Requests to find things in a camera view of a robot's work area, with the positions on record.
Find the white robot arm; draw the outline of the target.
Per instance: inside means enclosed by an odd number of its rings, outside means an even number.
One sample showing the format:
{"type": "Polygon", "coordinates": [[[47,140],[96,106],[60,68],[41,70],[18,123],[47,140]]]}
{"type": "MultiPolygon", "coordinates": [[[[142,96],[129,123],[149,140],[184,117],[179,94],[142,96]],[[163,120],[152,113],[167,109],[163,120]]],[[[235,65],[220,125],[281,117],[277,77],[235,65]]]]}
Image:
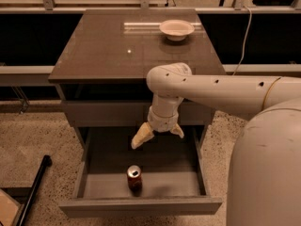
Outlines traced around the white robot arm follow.
{"type": "Polygon", "coordinates": [[[178,107],[188,99],[246,120],[230,159],[227,226],[301,226],[301,79],[194,75],[188,65],[152,68],[148,119],[134,148],[157,132],[181,136],[178,107]]]}

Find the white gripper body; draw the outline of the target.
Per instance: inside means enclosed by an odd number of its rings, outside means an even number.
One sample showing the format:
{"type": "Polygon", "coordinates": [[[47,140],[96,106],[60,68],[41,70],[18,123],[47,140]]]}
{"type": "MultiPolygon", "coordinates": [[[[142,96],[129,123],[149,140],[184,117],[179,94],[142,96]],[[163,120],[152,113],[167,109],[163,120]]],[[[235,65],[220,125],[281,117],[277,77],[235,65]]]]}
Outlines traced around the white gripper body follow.
{"type": "Polygon", "coordinates": [[[150,128],[156,132],[172,132],[179,126],[178,124],[179,113],[172,116],[159,116],[156,114],[152,107],[149,109],[148,123],[150,128]]]}

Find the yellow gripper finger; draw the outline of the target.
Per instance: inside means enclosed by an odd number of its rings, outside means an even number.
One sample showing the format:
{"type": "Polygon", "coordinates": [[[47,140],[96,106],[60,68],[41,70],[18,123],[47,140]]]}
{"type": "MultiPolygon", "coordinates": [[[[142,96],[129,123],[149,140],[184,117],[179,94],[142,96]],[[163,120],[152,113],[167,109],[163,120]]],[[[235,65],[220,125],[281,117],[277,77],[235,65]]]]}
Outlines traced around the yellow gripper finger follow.
{"type": "Polygon", "coordinates": [[[153,137],[154,134],[150,124],[148,122],[144,122],[133,137],[131,147],[135,150],[153,137]]]}
{"type": "Polygon", "coordinates": [[[180,127],[180,125],[177,124],[177,123],[172,127],[172,129],[170,130],[170,132],[173,135],[179,136],[180,138],[184,137],[184,132],[183,132],[182,128],[180,127]]]}

